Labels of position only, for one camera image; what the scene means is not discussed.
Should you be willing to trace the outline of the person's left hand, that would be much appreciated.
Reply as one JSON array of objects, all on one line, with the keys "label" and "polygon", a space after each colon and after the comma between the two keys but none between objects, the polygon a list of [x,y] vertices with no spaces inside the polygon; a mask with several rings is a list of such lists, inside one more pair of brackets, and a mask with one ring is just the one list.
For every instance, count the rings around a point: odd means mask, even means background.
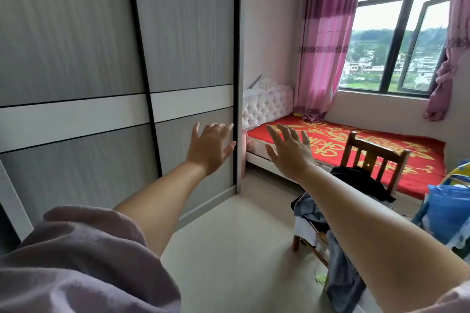
[{"label": "person's left hand", "polygon": [[213,123],[204,127],[199,133],[199,139],[191,140],[186,162],[196,165],[202,171],[204,177],[207,177],[217,171],[226,160],[222,159],[222,150],[232,141],[229,141],[229,135],[234,124],[225,124],[225,138],[212,137]]}]

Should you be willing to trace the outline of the person's right hand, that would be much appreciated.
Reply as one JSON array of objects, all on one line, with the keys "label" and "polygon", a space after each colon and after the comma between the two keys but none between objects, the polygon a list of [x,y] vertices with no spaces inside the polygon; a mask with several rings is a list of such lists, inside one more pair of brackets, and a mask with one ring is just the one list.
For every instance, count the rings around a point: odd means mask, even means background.
[{"label": "person's right hand", "polygon": [[308,148],[302,144],[302,136],[300,137],[295,129],[289,128],[293,135],[293,141],[286,143],[283,141],[282,133],[276,128],[276,125],[266,126],[279,155],[279,164],[275,166],[284,176],[298,184],[302,184],[306,181],[306,174],[315,168],[315,160],[311,147]]}]

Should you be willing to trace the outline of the person's right forearm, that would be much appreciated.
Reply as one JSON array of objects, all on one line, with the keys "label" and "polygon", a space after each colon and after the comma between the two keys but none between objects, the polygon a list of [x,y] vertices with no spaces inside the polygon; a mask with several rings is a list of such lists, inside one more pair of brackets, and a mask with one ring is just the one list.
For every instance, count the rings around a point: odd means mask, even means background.
[{"label": "person's right forearm", "polygon": [[384,313],[470,313],[470,265],[450,248],[314,165],[295,178]]}]

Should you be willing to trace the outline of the person's left forearm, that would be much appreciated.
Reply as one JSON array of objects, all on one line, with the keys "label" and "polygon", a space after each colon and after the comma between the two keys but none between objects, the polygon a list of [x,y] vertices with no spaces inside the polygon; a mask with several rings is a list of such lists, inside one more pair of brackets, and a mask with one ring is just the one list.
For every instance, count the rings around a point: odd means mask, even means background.
[{"label": "person's left forearm", "polygon": [[114,210],[130,218],[144,234],[150,251],[161,257],[192,192],[215,171],[215,167],[204,163],[184,161],[126,198]]}]

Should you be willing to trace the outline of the brown wooden chair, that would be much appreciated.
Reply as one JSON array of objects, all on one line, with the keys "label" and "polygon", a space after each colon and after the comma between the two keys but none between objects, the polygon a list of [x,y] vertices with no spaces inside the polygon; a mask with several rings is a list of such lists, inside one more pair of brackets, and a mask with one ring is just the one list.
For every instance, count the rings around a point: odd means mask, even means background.
[{"label": "brown wooden chair", "polygon": [[354,131],[349,133],[339,166],[350,168],[359,166],[367,170],[370,176],[384,185],[387,192],[392,196],[393,192],[397,189],[398,183],[412,153],[411,150],[403,149],[399,152],[360,139],[357,137],[357,134],[358,133]]}]

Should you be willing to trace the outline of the black garment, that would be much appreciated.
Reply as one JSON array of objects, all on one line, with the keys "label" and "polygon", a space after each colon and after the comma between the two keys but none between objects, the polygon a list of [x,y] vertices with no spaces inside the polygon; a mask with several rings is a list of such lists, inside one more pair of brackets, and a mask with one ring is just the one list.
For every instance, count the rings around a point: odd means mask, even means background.
[{"label": "black garment", "polygon": [[367,170],[359,166],[352,168],[339,166],[332,168],[330,173],[361,193],[379,202],[393,203],[396,200],[387,192],[384,185],[376,179],[373,179]]}]

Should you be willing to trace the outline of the white garment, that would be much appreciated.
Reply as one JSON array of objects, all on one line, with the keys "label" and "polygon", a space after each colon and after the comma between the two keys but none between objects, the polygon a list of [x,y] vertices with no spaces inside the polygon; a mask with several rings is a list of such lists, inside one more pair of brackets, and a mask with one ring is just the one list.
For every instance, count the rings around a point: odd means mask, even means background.
[{"label": "white garment", "polygon": [[299,237],[315,248],[329,248],[325,233],[317,232],[312,223],[302,217],[295,216],[294,236]]}]

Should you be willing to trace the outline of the grey sliding door wardrobe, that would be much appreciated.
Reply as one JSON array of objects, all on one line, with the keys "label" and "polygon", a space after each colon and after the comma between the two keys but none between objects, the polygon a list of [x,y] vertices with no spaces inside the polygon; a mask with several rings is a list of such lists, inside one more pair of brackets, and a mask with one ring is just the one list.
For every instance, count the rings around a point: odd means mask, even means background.
[{"label": "grey sliding door wardrobe", "polygon": [[111,208],[186,156],[237,149],[179,227],[240,192],[244,0],[0,0],[0,205],[23,241],[60,205]]}]

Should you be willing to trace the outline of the grey blue garment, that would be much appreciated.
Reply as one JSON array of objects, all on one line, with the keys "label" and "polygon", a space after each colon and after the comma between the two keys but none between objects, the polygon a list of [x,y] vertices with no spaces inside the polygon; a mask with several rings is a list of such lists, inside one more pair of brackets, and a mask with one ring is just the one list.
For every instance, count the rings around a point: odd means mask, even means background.
[{"label": "grey blue garment", "polygon": [[312,249],[328,269],[325,292],[336,313],[365,313],[359,306],[366,284],[355,266],[346,256],[329,224],[313,198],[305,192],[291,203],[294,216],[302,217],[312,223],[319,233],[325,233],[329,248],[313,247],[294,236],[292,250],[298,251],[303,242]]}]

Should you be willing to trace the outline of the black framed window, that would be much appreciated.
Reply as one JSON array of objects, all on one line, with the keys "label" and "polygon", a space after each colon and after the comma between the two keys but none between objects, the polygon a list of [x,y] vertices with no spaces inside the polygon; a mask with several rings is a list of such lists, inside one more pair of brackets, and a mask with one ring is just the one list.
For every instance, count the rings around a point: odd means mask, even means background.
[{"label": "black framed window", "polygon": [[429,98],[449,10],[450,0],[359,0],[339,89]]}]

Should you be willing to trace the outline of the yellow and blue bag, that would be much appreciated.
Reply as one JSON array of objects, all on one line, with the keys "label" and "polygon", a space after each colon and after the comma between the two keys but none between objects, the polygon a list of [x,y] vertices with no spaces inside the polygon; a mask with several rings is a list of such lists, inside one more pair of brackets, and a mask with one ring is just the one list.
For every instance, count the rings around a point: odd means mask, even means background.
[{"label": "yellow and blue bag", "polygon": [[461,186],[470,188],[470,159],[463,160],[440,183],[447,186]]}]

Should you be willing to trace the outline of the tied pink curtain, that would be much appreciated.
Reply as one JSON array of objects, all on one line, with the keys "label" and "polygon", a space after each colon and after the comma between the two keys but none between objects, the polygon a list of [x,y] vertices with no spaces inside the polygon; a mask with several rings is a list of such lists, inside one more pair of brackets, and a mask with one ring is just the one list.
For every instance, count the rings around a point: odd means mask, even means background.
[{"label": "tied pink curtain", "polygon": [[450,0],[449,25],[445,43],[445,60],[434,80],[424,117],[428,121],[442,121],[452,98],[455,74],[464,53],[470,49],[470,0]]}]

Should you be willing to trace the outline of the mauve shirt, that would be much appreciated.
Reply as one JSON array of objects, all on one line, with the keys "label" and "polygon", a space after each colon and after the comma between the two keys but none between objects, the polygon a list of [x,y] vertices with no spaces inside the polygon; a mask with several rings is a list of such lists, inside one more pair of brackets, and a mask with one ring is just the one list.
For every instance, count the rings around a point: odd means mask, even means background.
[{"label": "mauve shirt", "polygon": [[0,313],[179,313],[179,289],[135,223],[56,207],[0,258]]}]

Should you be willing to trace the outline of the white patterned cloth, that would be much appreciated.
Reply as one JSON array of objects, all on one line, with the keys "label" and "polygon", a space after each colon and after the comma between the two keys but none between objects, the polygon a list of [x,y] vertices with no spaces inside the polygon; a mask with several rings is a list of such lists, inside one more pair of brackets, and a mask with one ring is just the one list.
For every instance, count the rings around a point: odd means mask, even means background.
[{"label": "white patterned cloth", "polygon": [[470,216],[449,240],[446,247],[470,265]]}]

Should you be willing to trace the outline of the white bed frame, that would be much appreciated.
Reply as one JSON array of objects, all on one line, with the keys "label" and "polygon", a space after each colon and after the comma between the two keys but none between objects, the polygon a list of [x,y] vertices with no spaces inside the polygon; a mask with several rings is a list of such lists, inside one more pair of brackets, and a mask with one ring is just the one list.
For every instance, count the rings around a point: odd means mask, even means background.
[{"label": "white bed frame", "polygon": [[[276,174],[284,179],[288,179],[288,177],[284,176],[281,171],[278,170],[269,158],[265,148],[266,144],[267,143],[262,140],[247,137],[246,162],[263,168],[264,170]],[[400,215],[410,219],[419,211],[424,201],[423,199],[417,199],[399,191],[394,191],[392,196],[396,199],[391,204],[392,209]]]}]

